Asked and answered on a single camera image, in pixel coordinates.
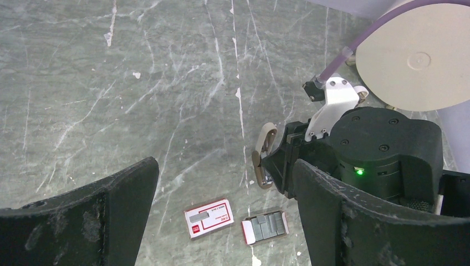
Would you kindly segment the staple box tray with staples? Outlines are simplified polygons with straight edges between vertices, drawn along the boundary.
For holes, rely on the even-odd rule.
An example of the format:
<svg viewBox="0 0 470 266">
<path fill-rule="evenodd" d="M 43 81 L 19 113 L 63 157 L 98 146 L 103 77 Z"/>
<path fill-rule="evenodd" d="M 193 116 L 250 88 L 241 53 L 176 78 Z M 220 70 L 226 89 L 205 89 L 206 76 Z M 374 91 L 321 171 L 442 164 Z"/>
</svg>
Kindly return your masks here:
<svg viewBox="0 0 470 266">
<path fill-rule="evenodd" d="M 272 241 L 290 233 L 286 214 L 281 210 L 247 217 L 241 225 L 245 243 L 249 246 Z"/>
</svg>

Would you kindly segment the beige stapler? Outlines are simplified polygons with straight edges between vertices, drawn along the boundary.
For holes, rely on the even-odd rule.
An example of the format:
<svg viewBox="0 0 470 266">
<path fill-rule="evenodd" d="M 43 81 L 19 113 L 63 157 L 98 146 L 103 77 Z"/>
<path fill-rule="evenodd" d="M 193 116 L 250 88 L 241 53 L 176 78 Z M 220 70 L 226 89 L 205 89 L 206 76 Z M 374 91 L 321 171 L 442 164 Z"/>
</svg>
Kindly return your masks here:
<svg viewBox="0 0 470 266">
<path fill-rule="evenodd" d="M 261 162 L 263 158 L 271 153 L 277 132 L 278 129 L 272 122 L 264 124 L 258 136 L 254 151 L 252 152 L 252 164 L 257 184 L 264 190 L 272 187 L 273 179 L 262 167 Z"/>
</svg>

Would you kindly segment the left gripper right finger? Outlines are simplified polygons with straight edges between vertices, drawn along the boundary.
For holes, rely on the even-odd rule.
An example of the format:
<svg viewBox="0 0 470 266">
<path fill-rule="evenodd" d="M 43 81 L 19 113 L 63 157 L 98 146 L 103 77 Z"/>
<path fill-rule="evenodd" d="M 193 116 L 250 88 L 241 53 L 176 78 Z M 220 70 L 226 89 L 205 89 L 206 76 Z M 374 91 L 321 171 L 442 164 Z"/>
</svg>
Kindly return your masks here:
<svg viewBox="0 0 470 266">
<path fill-rule="evenodd" d="M 468 265 L 469 176 L 444 172 L 442 212 L 384 201 L 297 160 L 294 190 L 312 265 Z"/>
</svg>

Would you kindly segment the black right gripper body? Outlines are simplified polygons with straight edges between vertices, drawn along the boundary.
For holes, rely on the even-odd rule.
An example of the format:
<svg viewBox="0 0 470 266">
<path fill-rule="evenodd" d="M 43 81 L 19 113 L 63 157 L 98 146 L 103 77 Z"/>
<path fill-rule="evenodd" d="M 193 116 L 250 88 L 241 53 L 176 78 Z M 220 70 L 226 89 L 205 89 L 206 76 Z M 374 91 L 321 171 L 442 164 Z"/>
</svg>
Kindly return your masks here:
<svg viewBox="0 0 470 266">
<path fill-rule="evenodd" d="M 469 175 L 443 168 L 441 128 L 400 112 L 361 107 L 330 132 L 305 140 L 307 124 L 286 125 L 279 147 L 260 165 L 277 189 L 295 197 L 293 167 L 303 160 L 382 200 L 452 217 L 469 216 Z"/>
</svg>

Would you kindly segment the cream cylindrical container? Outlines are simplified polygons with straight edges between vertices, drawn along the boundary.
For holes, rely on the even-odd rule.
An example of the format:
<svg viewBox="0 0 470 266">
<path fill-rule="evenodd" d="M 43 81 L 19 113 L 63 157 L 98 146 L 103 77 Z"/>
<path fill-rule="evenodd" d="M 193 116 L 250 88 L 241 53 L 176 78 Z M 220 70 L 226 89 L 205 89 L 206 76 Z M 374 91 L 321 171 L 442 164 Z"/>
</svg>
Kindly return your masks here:
<svg viewBox="0 0 470 266">
<path fill-rule="evenodd" d="M 469 2 L 396 1 L 389 11 L 347 60 L 368 89 L 407 111 L 468 101 Z"/>
</svg>

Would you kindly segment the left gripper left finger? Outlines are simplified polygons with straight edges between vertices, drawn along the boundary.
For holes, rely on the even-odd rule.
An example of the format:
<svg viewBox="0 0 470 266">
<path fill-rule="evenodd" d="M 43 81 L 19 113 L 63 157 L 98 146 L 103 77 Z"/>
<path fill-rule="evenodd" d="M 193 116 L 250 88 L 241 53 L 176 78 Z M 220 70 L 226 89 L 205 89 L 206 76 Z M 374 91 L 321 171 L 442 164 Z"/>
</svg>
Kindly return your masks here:
<svg viewBox="0 0 470 266">
<path fill-rule="evenodd" d="M 158 176 L 147 157 L 72 191 L 1 209 L 1 264 L 134 265 Z"/>
</svg>

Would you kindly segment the red staple box sleeve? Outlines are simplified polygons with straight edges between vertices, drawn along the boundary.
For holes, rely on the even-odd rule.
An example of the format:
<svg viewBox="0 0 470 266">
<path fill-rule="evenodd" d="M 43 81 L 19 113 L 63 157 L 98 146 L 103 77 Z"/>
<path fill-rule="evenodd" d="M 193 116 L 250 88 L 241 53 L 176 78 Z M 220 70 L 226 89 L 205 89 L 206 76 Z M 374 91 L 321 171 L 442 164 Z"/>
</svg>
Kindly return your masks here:
<svg viewBox="0 0 470 266">
<path fill-rule="evenodd" d="M 205 236 L 234 223 L 231 204 L 226 198 L 201 204 L 183 213 L 191 239 Z"/>
</svg>

